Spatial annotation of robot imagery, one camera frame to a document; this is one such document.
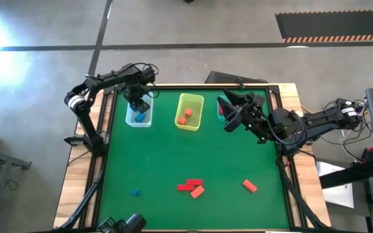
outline orange striped edge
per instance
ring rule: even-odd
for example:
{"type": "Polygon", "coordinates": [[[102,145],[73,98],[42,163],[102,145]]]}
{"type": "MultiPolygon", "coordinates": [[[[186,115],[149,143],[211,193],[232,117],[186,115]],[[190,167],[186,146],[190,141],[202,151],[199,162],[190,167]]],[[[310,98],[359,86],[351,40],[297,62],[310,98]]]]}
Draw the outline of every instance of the orange striped edge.
{"type": "Polygon", "coordinates": [[[333,11],[323,11],[323,12],[279,12],[275,13],[275,15],[280,14],[320,14],[320,13],[346,13],[346,12],[371,12],[373,9],[370,10],[333,10],[333,11]]]}
{"type": "Polygon", "coordinates": [[[310,36],[285,38],[284,43],[311,43],[311,42],[338,42],[338,41],[371,41],[373,35],[358,35],[358,36],[310,36]]]}

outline gray floor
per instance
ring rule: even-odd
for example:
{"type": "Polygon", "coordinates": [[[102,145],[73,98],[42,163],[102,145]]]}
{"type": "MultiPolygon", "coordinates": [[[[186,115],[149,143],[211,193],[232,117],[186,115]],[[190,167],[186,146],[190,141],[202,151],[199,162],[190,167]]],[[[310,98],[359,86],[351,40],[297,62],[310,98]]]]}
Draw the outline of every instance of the gray floor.
{"type": "MultiPolygon", "coordinates": [[[[106,0],[0,0],[0,46],[94,45],[106,0]]],[[[275,12],[373,9],[373,0],[121,0],[113,3],[104,44],[281,42],[275,12]]],[[[63,97],[84,80],[93,51],[0,52],[0,151],[32,161],[0,202],[0,232],[48,230],[58,203],[75,116],[63,97]]],[[[373,47],[103,51],[97,72],[128,62],[160,68],[157,83],[202,83],[211,70],[294,82],[300,101],[319,111],[337,97],[363,99],[373,87],[373,47]]],[[[339,141],[340,132],[325,137],[339,141]]],[[[349,147],[358,154],[368,139],[349,147]]],[[[350,162],[318,140],[315,154],[350,162]]],[[[365,198],[356,208],[366,214],[365,198]]],[[[329,205],[332,225],[365,231],[364,217],[329,205]]]]}

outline green tabletop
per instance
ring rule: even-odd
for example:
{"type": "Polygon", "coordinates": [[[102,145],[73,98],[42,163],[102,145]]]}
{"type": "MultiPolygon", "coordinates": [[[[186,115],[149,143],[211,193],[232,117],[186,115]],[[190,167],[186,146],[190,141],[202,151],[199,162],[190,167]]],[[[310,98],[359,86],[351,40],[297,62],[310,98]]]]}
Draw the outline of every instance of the green tabletop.
{"type": "MultiPolygon", "coordinates": [[[[264,89],[251,91],[266,97],[264,89]]],[[[243,126],[225,132],[217,116],[222,94],[221,89],[163,89],[149,128],[125,123],[127,101],[118,96],[99,223],[140,213],[146,229],[155,230],[289,228],[274,144],[257,144],[243,126]],[[181,93],[204,96],[197,131],[174,124],[181,93]],[[197,199],[177,191],[186,179],[203,179],[205,191],[197,199]],[[257,186],[255,193],[243,187],[245,179],[257,186]],[[134,190],[141,194],[130,195],[134,190]]],[[[268,114],[267,101],[264,111],[268,114]]]]}

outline wooden table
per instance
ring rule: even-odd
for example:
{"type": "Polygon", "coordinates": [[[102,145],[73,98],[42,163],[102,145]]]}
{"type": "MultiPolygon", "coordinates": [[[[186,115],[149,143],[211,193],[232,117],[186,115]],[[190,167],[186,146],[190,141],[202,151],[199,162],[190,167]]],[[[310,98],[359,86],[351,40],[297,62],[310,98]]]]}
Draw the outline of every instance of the wooden table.
{"type": "MultiPolygon", "coordinates": [[[[247,84],[246,86],[263,86],[265,84],[247,84]]],[[[280,88],[280,97],[282,101],[283,108],[285,109],[294,109],[300,116],[302,116],[302,108],[300,106],[299,96],[297,94],[296,85],[294,83],[270,83],[268,85],[278,85],[280,88]]],[[[100,105],[102,102],[104,95],[103,92],[97,94],[95,104],[91,108],[91,118],[94,125],[97,125],[100,115],[100,105]]],[[[111,109],[111,95],[108,96],[107,104],[106,104],[106,112],[105,117],[102,125],[102,131],[105,131],[107,128],[107,124],[109,122],[109,113],[111,109]]],[[[276,102],[273,102],[273,108],[276,108],[276,102]]],[[[82,134],[82,128],[80,125],[77,125],[76,133],[82,134]]],[[[304,151],[311,152],[310,146],[304,146],[304,151]]],[[[74,159],[75,157],[81,155],[86,151],[84,146],[75,146],[71,150],[70,160],[74,159]]],[[[70,166],[67,167],[67,171],[65,174],[65,179],[63,183],[62,193],[60,196],[60,200],[58,203],[58,209],[56,213],[56,217],[54,220],[54,227],[58,227],[62,225],[68,217],[72,214],[75,208],[78,206],[82,197],[84,195],[85,184],[87,180],[87,174],[89,170],[89,164],[91,160],[90,153],[83,156],[82,158],[74,161],[70,166]]],[[[100,164],[99,161],[101,158],[97,158],[96,165],[100,164]]],[[[313,212],[318,216],[318,218],[326,225],[330,226],[330,219],[328,215],[328,211],[326,208],[326,203],[324,201],[323,192],[321,188],[321,184],[319,181],[319,177],[316,172],[316,165],[313,157],[309,155],[305,155],[303,153],[299,153],[294,156],[294,163],[296,167],[297,177],[299,180],[300,190],[303,199],[307,202],[313,212]]],[[[93,214],[93,206],[94,206],[94,198],[92,198],[89,206],[88,206],[88,214],[86,217],[86,225],[88,226],[91,222],[91,217],[93,214]]],[[[295,225],[300,226],[300,218],[298,206],[291,196],[291,205],[293,209],[293,215],[295,216],[295,225]]]]}

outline yellow transparent bin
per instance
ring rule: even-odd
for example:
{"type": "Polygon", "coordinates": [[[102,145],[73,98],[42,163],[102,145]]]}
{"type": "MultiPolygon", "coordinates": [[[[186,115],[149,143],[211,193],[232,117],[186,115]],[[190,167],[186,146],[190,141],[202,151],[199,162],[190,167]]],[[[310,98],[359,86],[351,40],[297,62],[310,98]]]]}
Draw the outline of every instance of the yellow transparent bin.
{"type": "Polygon", "coordinates": [[[204,97],[197,94],[182,93],[179,96],[178,108],[176,110],[175,125],[179,129],[197,131],[201,125],[202,109],[204,106],[204,97]],[[185,110],[191,109],[192,115],[185,116],[185,110]],[[186,118],[186,124],[179,123],[181,117],[186,118]]]}

